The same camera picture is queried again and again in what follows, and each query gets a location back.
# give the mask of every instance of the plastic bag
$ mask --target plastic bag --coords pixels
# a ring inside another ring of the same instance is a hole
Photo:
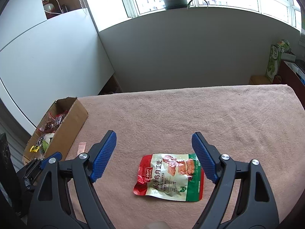
[[[40,127],[38,130],[43,132],[43,133],[51,133],[51,132],[54,132],[56,130],[55,119],[51,115],[50,112],[48,113],[47,121],[46,121],[45,125],[43,127]]]
[[[54,127],[56,128],[56,130],[59,128],[60,124],[62,123],[63,119],[66,117],[67,113],[68,110],[64,111],[61,114],[56,115],[54,122]]]
[[[142,158],[133,192],[173,201],[202,198],[204,172],[195,154],[152,154]]]
[[[39,151],[42,155],[45,155],[46,150],[49,148],[49,145],[52,141],[52,138],[54,136],[55,133],[47,133],[44,135],[43,140],[42,140],[42,144],[39,147]]]
[[[39,139],[37,140],[36,145],[31,147],[30,152],[38,152],[39,148],[42,146],[42,141],[43,141],[44,137],[45,137],[45,134],[43,134],[39,137]]]
[[[287,40],[281,40],[275,46],[277,47],[277,49],[280,52],[290,52],[291,51],[290,43]]]

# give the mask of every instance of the white cable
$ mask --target white cable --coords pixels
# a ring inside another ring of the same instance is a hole
[[[61,11],[61,13],[63,14],[63,11],[61,10],[61,8],[60,8],[60,5],[59,5],[59,2],[58,2],[58,0],[56,0],[57,1],[57,3],[58,3],[58,6],[59,6],[59,9],[60,9],[60,11]]]
[[[47,12],[47,13],[49,13],[49,14],[57,14],[57,15],[61,15],[61,14],[59,14],[59,13],[53,13],[53,12],[48,12],[48,11],[45,11],[45,12]]]

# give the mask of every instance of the silver screw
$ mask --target silver screw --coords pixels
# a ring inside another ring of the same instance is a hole
[[[257,159],[253,159],[253,160],[252,160],[252,163],[253,163],[254,165],[259,165],[259,164],[260,164],[260,162],[259,162]]]
[[[49,159],[49,163],[50,164],[53,164],[55,162],[56,162],[56,158],[55,157],[52,157],[52,158]]]
[[[223,160],[229,160],[230,156],[228,154],[222,154],[222,159]]]
[[[86,159],[88,157],[87,153],[82,153],[79,155],[80,159]]]

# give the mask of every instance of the red and green package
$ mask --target red and green package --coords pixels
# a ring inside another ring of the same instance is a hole
[[[139,165],[134,193],[197,202],[202,198],[203,176],[196,154],[146,155]]]

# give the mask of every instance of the white wall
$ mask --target white wall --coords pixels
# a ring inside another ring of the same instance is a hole
[[[131,19],[99,32],[125,92],[248,84],[265,74],[271,44],[300,32],[249,11],[198,7]]]
[[[9,0],[0,16],[0,51],[14,38],[46,20],[41,0]]]
[[[41,0],[9,0],[0,16],[0,100],[29,134],[54,100],[97,95],[113,72],[89,14],[46,20]]]
[[[34,125],[54,100],[97,95],[113,73],[82,9],[31,28],[0,52],[0,78]]]

